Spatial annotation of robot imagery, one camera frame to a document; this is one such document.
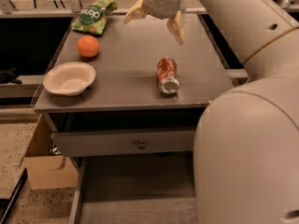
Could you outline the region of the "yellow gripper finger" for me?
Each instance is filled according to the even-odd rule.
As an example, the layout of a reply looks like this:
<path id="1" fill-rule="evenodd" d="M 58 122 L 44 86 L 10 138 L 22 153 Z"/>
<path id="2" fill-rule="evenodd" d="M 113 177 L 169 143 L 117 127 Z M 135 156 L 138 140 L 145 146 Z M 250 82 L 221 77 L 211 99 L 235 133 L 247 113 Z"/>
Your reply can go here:
<path id="1" fill-rule="evenodd" d="M 141 20 L 144 19 L 148 15 L 147 10 L 143 6 L 143 0 L 138 0 L 134 3 L 134 5 L 129 9 L 129 11 L 125 14 L 123 19 L 123 23 L 127 24 L 132 20 Z"/>
<path id="2" fill-rule="evenodd" d="M 176 41 L 182 45 L 185 38 L 185 33 L 183 29 L 182 15 L 178 11 L 174 16 L 168 19 L 166 24 L 171 35 L 176 39 Z"/>

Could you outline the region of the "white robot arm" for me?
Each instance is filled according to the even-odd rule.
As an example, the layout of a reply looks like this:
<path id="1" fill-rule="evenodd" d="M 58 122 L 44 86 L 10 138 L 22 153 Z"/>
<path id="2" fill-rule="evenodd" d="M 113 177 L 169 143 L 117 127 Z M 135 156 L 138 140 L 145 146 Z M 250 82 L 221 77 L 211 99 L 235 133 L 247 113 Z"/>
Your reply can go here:
<path id="1" fill-rule="evenodd" d="M 199 0 L 250 81 L 194 136 L 198 224 L 298 224 L 298 22 L 272 0 Z"/>

